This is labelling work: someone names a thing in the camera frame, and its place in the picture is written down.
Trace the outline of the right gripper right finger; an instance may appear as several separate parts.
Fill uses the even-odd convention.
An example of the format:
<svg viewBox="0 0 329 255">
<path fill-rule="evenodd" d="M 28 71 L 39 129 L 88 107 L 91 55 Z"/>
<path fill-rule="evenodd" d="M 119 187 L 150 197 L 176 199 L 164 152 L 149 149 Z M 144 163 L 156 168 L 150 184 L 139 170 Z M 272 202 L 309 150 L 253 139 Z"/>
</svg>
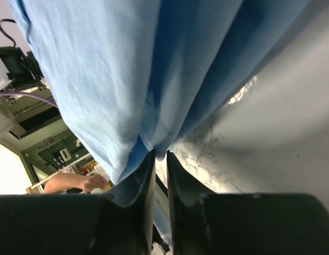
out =
<svg viewBox="0 0 329 255">
<path fill-rule="evenodd" d="M 216 193 L 167 153 L 174 254 L 329 254 L 329 212 L 304 193 Z"/>
</svg>

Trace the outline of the bystander bare hand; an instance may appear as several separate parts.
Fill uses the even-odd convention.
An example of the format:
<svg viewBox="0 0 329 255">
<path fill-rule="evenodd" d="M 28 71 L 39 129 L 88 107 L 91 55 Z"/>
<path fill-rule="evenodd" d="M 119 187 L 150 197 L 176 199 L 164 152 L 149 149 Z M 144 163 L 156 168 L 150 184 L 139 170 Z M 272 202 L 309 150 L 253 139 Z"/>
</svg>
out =
<svg viewBox="0 0 329 255">
<path fill-rule="evenodd" d="M 78 188 L 84 192 L 91 192 L 93 189 L 104 189 L 107 186 L 107 180 L 100 174 L 82 176 Z"/>
</svg>

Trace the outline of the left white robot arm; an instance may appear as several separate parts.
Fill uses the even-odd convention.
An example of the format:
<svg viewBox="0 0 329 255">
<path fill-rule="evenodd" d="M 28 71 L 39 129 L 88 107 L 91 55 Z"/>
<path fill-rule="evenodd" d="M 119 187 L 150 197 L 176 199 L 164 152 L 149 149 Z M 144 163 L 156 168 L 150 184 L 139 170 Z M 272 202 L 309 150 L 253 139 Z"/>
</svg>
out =
<svg viewBox="0 0 329 255">
<path fill-rule="evenodd" d="M 9 111 L 9 107 L 14 105 L 22 97 L 34 98 L 45 104 L 56 107 L 52 97 L 46 98 L 36 94 L 37 90 L 45 91 L 50 87 L 40 69 L 40 66 L 31 51 L 24 53 L 14 38 L 12 38 L 2 27 L 3 22 L 15 23 L 13 19 L 0 19 L 0 32 L 9 39 L 13 45 L 0 47 L 0 60 L 7 69 L 6 78 L 0 75 L 0 103 L 2 103 L 3 113 L 13 121 L 12 133 L 20 139 L 27 135 L 27 131 L 18 123 L 20 114 L 27 113 L 34 109 L 34 106 L 27 106 L 17 113 Z"/>
</svg>

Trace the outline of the light blue long sleeve shirt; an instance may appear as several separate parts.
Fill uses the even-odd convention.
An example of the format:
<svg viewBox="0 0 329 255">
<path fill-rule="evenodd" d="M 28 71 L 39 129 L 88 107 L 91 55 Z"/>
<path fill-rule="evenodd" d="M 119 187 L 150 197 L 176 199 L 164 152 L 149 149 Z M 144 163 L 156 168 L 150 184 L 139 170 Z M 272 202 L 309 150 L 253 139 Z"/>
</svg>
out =
<svg viewBox="0 0 329 255">
<path fill-rule="evenodd" d="M 204 122 L 308 1 L 9 1 L 65 124 L 114 183 Z"/>
</svg>

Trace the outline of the bystander bare forearm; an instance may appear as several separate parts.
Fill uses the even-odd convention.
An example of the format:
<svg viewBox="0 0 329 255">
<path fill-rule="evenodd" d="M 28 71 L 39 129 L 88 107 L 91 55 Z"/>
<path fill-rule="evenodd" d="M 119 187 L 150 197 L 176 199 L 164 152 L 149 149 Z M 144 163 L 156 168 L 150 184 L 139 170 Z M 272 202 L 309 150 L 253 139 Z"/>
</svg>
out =
<svg viewBox="0 0 329 255">
<path fill-rule="evenodd" d="M 61 173 L 52 176 L 45 184 L 44 194 L 80 193 L 85 177 L 73 173 Z"/>
</svg>

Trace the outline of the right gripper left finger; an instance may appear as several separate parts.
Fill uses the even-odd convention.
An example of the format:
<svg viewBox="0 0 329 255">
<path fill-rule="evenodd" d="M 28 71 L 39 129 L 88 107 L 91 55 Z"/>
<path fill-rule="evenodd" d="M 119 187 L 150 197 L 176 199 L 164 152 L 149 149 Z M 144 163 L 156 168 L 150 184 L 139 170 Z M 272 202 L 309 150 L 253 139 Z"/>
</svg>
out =
<svg viewBox="0 0 329 255">
<path fill-rule="evenodd" d="M 150 254 L 154 161 L 102 194 L 0 195 L 0 254 Z"/>
</svg>

